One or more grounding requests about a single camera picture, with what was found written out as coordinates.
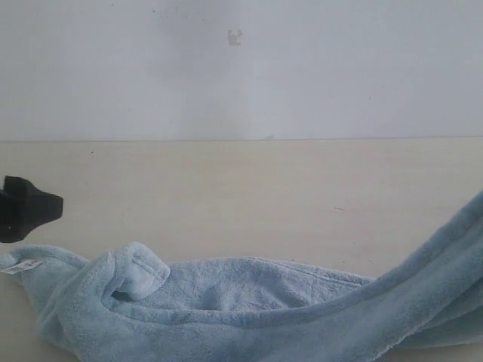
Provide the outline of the light blue fleece towel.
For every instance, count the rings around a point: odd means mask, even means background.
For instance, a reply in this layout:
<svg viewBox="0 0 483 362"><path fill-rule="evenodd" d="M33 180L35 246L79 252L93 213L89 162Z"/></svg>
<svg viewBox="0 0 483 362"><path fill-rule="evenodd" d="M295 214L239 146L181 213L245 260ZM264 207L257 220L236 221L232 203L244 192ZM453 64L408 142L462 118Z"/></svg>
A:
<svg viewBox="0 0 483 362"><path fill-rule="evenodd" d="M378 278L255 257L164 263L131 243L89 260L22 246L1 269L40 337L82 361L373 361L482 340L482 197Z"/></svg>

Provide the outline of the white printed paper label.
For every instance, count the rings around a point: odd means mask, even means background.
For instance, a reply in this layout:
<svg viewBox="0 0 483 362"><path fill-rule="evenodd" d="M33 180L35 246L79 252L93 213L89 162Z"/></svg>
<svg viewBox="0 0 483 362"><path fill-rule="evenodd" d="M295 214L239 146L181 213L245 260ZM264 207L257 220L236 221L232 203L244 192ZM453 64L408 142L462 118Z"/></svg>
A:
<svg viewBox="0 0 483 362"><path fill-rule="evenodd" d="M1 273L7 274L7 275L15 275L17 273L36 268L41 264L42 264L41 260L24 259L16 265L2 269Z"/></svg>

